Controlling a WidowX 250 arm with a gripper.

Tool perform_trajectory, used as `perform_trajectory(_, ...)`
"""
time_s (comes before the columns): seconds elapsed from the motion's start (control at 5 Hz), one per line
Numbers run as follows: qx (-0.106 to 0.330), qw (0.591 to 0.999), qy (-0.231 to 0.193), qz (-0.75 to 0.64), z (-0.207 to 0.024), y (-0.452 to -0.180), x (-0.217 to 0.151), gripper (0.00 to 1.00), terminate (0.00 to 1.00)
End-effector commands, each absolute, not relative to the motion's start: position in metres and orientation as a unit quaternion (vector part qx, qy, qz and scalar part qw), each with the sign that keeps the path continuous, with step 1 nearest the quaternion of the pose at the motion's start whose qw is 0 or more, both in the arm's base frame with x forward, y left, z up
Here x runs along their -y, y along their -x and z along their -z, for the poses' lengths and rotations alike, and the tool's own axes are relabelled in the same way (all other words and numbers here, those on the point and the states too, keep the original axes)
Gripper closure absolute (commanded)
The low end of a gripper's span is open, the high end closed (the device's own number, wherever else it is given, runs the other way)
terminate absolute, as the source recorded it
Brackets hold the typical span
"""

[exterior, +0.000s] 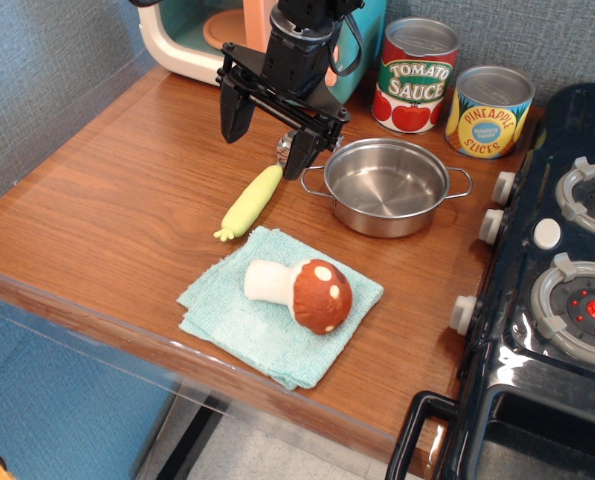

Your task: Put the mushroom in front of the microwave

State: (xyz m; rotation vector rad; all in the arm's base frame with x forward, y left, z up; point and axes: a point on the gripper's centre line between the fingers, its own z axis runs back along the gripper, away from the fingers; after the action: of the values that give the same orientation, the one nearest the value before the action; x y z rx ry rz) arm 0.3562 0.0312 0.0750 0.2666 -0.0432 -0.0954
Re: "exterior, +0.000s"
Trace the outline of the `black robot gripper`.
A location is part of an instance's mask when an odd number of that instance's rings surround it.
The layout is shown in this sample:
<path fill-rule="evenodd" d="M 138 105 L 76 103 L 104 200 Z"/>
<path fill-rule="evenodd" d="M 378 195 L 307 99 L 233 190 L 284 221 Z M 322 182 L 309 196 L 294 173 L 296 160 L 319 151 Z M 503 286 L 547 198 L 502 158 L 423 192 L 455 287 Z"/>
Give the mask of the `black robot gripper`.
<path fill-rule="evenodd" d="M 328 90 L 325 75 L 350 20 L 349 3 L 278 3 L 264 53 L 225 43 L 217 71 L 224 140 L 231 144 L 245 135 L 260 108 L 295 129 L 285 135 L 286 180 L 297 180 L 324 149 L 332 151 L 350 115 Z"/>

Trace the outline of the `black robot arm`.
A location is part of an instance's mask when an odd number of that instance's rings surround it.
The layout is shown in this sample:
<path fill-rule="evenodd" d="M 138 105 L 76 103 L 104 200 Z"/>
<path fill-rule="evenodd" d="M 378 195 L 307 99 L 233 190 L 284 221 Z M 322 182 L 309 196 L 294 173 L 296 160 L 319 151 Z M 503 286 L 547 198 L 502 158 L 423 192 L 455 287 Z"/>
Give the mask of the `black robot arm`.
<path fill-rule="evenodd" d="M 284 178 L 296 180 L 317 156 L 333 151 L 350 114 L 326 86 L 336 71 L 334 48 L 346 23 L 358 44 L 356 59 L 340 77 L 359 66 L 361 34 L 352 13 L 362 1 L 279 1 L 271 10 L 271 33 L 264 53 L 232 42 L 222 47 L 220 86 L 221 133 L 233 143 L 248 132 L 260 108 L 290 126 L 292 138 Z"/>

